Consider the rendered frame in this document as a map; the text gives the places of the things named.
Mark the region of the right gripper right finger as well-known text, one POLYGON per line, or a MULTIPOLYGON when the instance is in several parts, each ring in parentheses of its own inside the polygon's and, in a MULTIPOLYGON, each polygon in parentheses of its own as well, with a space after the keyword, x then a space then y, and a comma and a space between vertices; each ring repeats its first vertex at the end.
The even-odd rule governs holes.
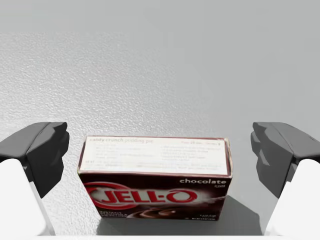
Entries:
POLYGON ((320 236, 320 141, 282 122, 254 122, 260 182, 277 198, 266 236, 320 236))

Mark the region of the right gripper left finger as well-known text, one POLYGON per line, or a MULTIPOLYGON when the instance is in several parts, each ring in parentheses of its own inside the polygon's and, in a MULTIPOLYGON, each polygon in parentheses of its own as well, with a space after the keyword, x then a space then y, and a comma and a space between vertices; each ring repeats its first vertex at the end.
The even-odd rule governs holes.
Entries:
POLYGON ((61 180, 66 122, 37 122, 0 141, 0 236, 54 236, 42 203, 61 180))

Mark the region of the dark brown and white carton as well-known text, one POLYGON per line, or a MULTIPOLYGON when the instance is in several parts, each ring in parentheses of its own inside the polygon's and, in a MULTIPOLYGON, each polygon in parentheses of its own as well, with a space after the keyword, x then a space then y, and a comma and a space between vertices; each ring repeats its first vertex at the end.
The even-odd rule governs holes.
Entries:
POLYGON ((233 177, 227 138, 85 138, 77 174, 103 218, 217 221, 233 177))

